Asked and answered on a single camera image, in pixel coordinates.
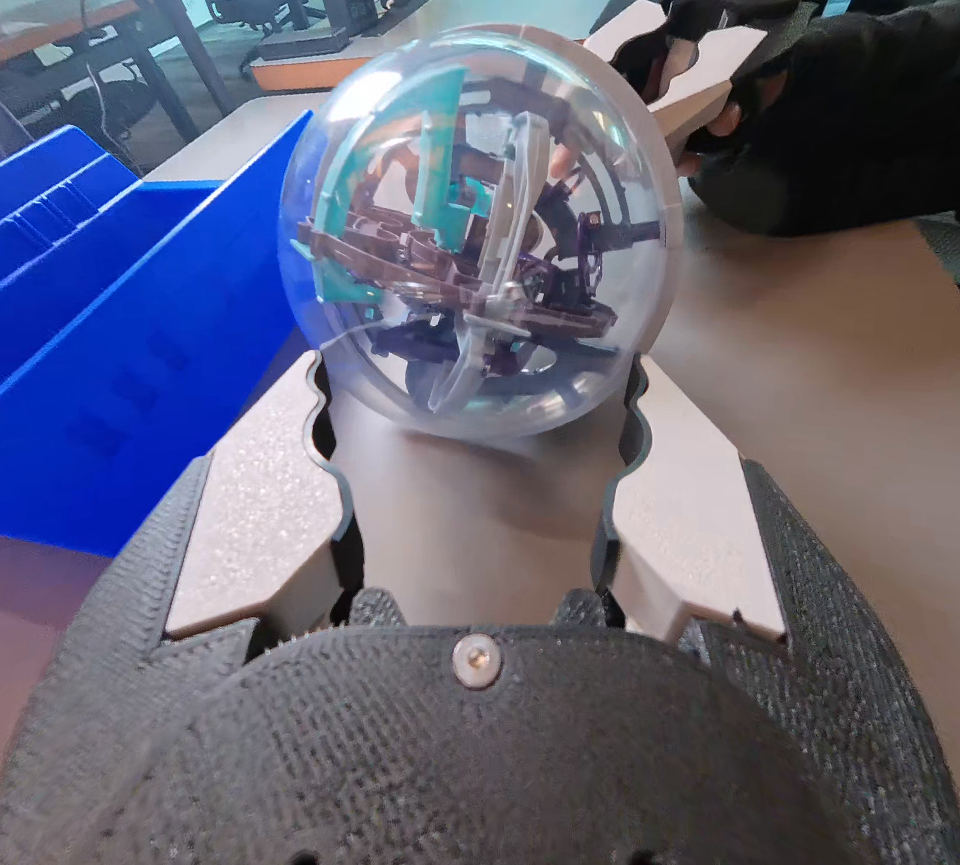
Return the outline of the brown desk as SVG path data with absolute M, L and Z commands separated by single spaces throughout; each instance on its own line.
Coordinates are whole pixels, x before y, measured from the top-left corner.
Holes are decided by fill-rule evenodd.
M 198 137 L 153 54 L 176 37 L 153 0 L 38 0 L 3 11 L 1 30 L 2 104 L 15 118 L 63 105 L 90 71 L 132 64 L 181 139 Z

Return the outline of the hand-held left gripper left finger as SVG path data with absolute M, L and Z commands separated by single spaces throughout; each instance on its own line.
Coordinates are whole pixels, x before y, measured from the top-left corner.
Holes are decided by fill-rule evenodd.
M 282 642 L 347 621 L 364 547 L 332 438 L 326 370 L 305 352 L 211 449 L 165 623 L 183 640 L 255 619 Z

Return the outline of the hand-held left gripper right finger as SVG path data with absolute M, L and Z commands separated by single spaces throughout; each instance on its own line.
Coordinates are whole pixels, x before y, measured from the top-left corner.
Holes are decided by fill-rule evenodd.
M 634 359 L 593 547 L 614 625 L 676 644 L 691 620 L 770 642 L 786 623 L 735 445 L 649 357 Z

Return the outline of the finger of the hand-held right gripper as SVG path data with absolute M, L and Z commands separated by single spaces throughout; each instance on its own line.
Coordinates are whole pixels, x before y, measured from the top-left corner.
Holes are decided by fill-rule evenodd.
M 735 73 L 767 37 L 767 31 L 762 29 L 708 31 L 697 43 L 689 67 L 682 72 L 676 71 L 681 56 L 674 50 L 685 42 L 674 42 L 663 69 L 669 81 L 649 105 L 672 158 L 681 155 L 694 132 L 720 115 L 733 88 Z
M 615 71 L 647 71 L 666 59 L 666 26 L 660 3 L 635 0 L 589 35 L 582 47 Z

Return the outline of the person's right forearm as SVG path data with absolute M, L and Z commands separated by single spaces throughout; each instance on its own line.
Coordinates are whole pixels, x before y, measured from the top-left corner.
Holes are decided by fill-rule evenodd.
M 958 215 L 958 0 L 813 19 L 770 67 L 788 83 L 745 145 L 688 178 L 711 213 L 774 237 Z

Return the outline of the person's right hand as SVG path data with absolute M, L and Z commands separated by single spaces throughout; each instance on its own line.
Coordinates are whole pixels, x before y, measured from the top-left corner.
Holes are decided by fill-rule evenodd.
M 733 84 L 718 115 L 695 130 L 675 162 L 679 179 L 696 175 L 705 160 L 741 149 L 762 116 L 784 93 L 789 71 L 764 66 Z

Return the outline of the black box device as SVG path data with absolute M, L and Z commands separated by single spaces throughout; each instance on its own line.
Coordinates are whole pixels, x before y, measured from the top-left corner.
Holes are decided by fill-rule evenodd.
M 320 0 L 333 31 L 345 31 L 349 39 L 386 35 L 412 9 L 413 0 Z

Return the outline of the blue plastic bin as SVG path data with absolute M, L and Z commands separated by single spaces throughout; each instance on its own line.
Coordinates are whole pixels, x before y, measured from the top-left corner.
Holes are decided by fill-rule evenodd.
M 230 178 L 137 178 L 78 127 L 2 160 L 2 538 L 113 558 L 226 434 L 294 319 L 305 111 Z

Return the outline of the clear plastic maze ball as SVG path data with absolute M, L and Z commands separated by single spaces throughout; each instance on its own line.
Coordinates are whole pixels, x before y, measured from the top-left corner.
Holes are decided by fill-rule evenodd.
M 285 175 L 278 261 L 332 381 L 402 427 L 487 443 L 626 382 L 682 237 L 673 161 L 627 81 L 552 31 L 488 24 L 330 94 Z

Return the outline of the black power strip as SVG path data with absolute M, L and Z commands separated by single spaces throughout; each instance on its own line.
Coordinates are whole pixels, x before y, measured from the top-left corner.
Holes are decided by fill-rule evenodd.
M 302 30 L 277 31 L 261 40 L 257 55 L 266 62 L 335 55 L 351 43 L 345 27 L 331 27 L 328 23 Z

